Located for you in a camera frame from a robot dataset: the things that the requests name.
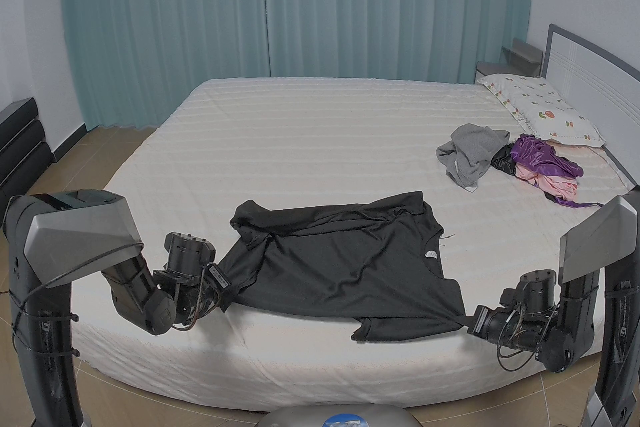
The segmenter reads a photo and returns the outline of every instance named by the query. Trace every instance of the pink garment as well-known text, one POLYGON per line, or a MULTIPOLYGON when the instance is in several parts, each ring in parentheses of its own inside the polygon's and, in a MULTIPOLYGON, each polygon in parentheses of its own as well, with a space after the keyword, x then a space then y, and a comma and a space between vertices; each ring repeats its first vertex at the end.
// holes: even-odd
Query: pink garment
POLYGON ((537 186, 541 191, 548 192, 552 196, 562 198, 565 201, 573 201, 578 191, 578 183, 575 178, 564 176, 545 176, 534 173, 528 167, 516 163, 516 178, 537 186))

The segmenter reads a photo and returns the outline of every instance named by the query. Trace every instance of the black t-shirt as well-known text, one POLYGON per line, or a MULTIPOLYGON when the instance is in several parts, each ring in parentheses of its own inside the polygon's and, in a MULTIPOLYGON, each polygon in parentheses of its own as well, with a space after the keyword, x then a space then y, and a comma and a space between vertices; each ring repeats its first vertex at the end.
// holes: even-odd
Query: black t-shirt
POLYGON ((399 341, 460 328, 458 282, 444 279, 442 226, 422 192, 368 205, 266 210, 247 201, 240 239, 220 262, 235 301, 292 315, 352 317, 358 341, 399 341))

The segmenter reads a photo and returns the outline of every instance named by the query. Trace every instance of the white bed sheet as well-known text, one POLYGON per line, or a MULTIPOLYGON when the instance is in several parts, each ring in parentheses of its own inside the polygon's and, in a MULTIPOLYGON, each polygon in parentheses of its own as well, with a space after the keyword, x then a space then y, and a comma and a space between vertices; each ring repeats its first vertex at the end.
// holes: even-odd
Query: white bed sheet
MULTIPOLYGON (((521 128, 481 86, 372 79, 232 79, 199 86, 113 177, 146 244, 166 262, 169 231, 211 240, 221 258, 237 239, 235 208, 367 203, 422 190, 445 227, 442 265, 460 282, 467 313, 497 306, 504 287, 557 269, 559 237, 590 215, 490 169, 476 192, 445 176, 435 149, 471 122, 521 128)), ((560 148, 585 171, 579 201, 629 184, 601 150, 560 148)), ((415 406, 472 396, 541 369, 506 373, 495 347, 466 330, 405 343, 356 343, 353 319, 295 318, 232 305, 190 332, 154 337, 118 317, 100 274, 74 283, 81 358, 133 386, 203 405, 272 410, 309 403, 415 406)), ((595 312, 602 343, 602 293, 595 312)), ((518 358, 509 361, 517 365, 518 358)))

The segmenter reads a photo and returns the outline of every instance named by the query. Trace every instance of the pillow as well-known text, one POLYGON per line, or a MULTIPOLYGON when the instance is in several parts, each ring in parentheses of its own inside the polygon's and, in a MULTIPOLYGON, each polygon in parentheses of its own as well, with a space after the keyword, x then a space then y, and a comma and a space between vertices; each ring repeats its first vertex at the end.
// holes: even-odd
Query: pillow
POLYGON ((477 83, 489 89, 520 126, 538 139, 592 148, 605 143, 598 129, 543 78, 499 74, 477 83))

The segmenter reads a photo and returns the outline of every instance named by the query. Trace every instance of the round blue sticker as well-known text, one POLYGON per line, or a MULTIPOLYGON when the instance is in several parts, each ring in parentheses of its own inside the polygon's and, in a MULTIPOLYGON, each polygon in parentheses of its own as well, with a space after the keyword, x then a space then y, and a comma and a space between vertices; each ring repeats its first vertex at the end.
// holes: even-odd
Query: round blue sticker
POLYGON ((341 413, 326 420, 323 427, 369 427, 369 424, 361 416, 341 413))

